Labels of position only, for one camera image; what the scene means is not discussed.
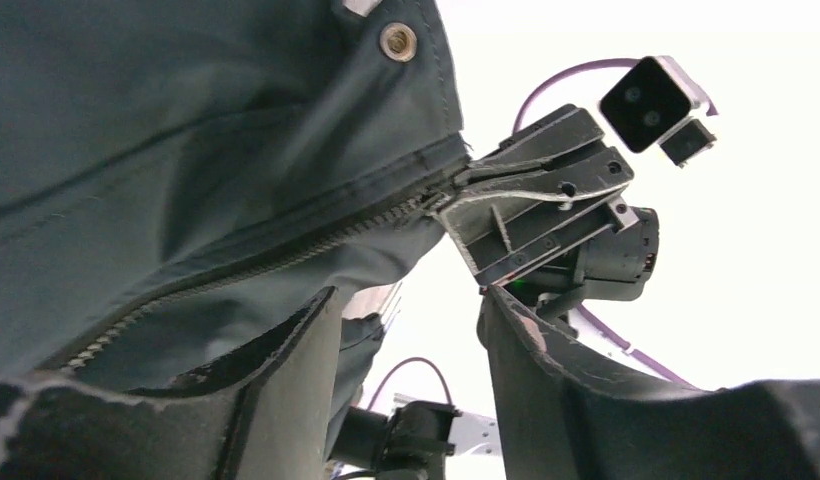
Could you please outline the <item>grey black gradient jacket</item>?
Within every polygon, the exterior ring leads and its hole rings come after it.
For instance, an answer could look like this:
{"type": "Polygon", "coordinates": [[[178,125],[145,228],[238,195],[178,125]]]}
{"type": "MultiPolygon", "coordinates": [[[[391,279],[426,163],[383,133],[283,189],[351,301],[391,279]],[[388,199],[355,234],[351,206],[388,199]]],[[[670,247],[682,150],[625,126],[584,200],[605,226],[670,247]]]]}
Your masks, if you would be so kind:
{"type": "Polygon", "coordinates": [[[110,391],[187,372],[317,292],[347,303],[442,238],[420,218],[245,278],[463,160],[438,1],[0,1],[0,377],[110,391]]]}

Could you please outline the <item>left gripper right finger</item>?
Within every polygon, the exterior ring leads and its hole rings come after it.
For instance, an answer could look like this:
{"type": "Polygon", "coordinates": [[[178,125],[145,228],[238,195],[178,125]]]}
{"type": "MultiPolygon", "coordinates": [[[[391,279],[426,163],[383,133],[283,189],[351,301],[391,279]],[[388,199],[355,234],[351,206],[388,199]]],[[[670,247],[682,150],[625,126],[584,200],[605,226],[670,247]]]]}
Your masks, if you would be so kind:
{"type": "Polygon", "coordinates": [[[510,479],[820,479],[820,380],[698,390],[599,354],[500,287],[482,312],[510,479]]]}

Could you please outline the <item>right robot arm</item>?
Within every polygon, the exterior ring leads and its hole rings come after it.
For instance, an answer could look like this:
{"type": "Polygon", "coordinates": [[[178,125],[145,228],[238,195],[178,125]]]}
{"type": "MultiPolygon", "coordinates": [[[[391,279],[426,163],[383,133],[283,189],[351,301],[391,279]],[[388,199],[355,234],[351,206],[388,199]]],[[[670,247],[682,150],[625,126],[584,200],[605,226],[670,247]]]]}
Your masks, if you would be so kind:
{"type": "Polygon", "coordinates": [[[438,221],[481,290],[547,313],[572,290],[633,301],[657,260],[655,211],[628,205],[634,178],[591,114],[571,104],[525,127],[453,180],[438,221]]]}

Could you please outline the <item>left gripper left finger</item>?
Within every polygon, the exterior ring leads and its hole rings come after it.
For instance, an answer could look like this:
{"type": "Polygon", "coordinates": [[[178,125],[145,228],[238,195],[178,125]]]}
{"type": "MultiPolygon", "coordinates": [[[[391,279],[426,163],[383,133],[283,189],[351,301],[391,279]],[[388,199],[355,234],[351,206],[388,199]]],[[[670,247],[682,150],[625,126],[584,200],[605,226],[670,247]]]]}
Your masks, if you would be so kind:
{"type": "Polygon", "coordinates": [[[279,327],[129,393],[0,379],[0,479],[317,479],[341,336],[327,288],[279,327]]]}

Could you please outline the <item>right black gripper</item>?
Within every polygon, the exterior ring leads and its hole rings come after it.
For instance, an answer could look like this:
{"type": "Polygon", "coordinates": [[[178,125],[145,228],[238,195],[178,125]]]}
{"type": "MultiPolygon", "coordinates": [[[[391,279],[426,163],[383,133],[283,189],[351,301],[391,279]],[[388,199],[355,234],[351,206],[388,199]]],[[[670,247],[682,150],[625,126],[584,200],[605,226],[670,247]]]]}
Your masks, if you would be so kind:
{"type": "Polygon", "coordinates": [[[479,286],[507,285],[601,233],[639,222],[621,198],[634,172],[617,149],[537,170],[604,135],[589,111],[566,104],[457,175],[458,186],[499,177],[466,188],[436,214],[479,286]]]}

